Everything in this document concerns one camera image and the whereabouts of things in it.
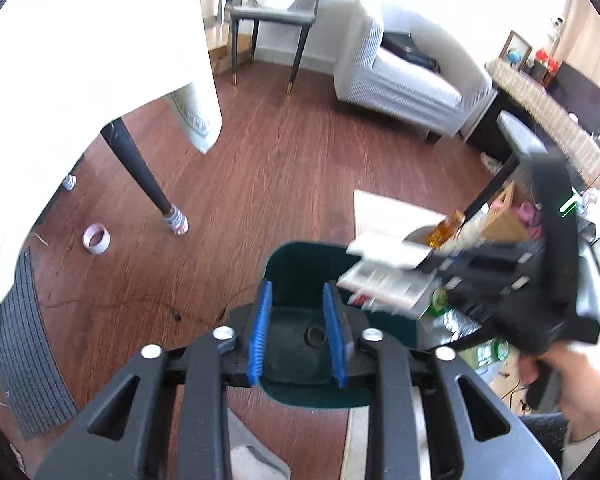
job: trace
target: green light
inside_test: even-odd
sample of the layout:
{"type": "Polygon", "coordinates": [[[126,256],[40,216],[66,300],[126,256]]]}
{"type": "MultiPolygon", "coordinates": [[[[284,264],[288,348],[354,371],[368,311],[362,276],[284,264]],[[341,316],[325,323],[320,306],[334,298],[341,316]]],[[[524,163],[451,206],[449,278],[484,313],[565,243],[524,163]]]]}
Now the green light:
{"type": "Polygon", "coordinates": [[[567,202],[562,204],[562,206],[560,207],[560,212],[562,213],[562,216],[566,215],[571,209],[574,208],[574,206],[576,206],[577,200],[577,197],[575,195],[572,195],[571,198],[567,200],[567,202]]]}

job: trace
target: black bag on armchair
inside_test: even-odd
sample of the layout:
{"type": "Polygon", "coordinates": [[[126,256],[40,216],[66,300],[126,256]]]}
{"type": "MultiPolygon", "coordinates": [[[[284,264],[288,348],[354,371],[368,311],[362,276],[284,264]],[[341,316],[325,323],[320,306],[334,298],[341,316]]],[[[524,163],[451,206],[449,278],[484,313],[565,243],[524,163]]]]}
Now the black bag on armchair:
{"type": "Polygon", "coordinates": [[[382,35],[380,46],[409,63],[431,70],[435,74],[440,73],[440,63],[431,56],[420,52],[416,44],[413,43],[411,34],[385,32],[382,35]]]}

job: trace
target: wooden floor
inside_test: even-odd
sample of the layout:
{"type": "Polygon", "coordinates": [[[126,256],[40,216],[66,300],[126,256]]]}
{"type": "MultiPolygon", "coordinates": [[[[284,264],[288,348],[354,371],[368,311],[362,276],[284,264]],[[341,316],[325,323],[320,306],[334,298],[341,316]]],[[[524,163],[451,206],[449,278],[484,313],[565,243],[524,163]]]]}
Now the wooden floor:
{"type": "MultiPolygon", "coordinates": [[[[43,320],[79,408],[145,344],[186,345],[227,304],[250,301],[278,245],[350,241],[355,188],[451,213],[487,183],[478,153],[459,137],[429,146],[391,118],[337,112],[333,80],[312,72],[301,70],[287,96],[288,71],[247,65],[236,88],[230,75],[218,78],[222,134],[207,155],[161,100],[124,117],[167,196],[187,214],[185,237],[171,234],[100,138],[75,172],[77,187],[36,229],[49,244],[31,242],[43,320]],[[80,242],[92,222],[111,233],[101,256],[80,242]]],[[[231,391],[228,402],[294,480],[338,478],[346,412],[289,408],[257,389],[231,391]]],[[[0,425],[30,475],[61,433],[25,443],[1,406],[0,425]]]]}

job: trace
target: television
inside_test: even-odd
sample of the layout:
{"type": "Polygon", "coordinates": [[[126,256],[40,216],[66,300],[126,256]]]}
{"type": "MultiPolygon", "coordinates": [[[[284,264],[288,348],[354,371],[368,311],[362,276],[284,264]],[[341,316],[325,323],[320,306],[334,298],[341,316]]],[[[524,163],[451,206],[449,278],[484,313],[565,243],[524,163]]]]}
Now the television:
{"type": "Polygon", "coordinates": [[[546,90],[562,108],[578,117],[584,130],[600,133],[600,88],[594,82],[562,62],[546,90]]]}

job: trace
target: picture frame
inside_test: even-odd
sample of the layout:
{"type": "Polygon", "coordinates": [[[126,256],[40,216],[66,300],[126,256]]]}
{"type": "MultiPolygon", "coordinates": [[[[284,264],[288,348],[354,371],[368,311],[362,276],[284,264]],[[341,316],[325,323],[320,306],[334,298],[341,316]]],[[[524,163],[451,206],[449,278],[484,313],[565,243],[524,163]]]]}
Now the picture frame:
{"type": "Polygon", "coordinates": [[[507,42],[502,47],[499,57],[508,62],[513,68],[520,70],[526,66],[532,50],[532,45],[528,41],[525,41],[515,30],[512,30],[507,38],[507,42]],[[520,61],[512,62],[509,59],[509,52],[511,51],[516,51],[520,54],[520,61]]]}

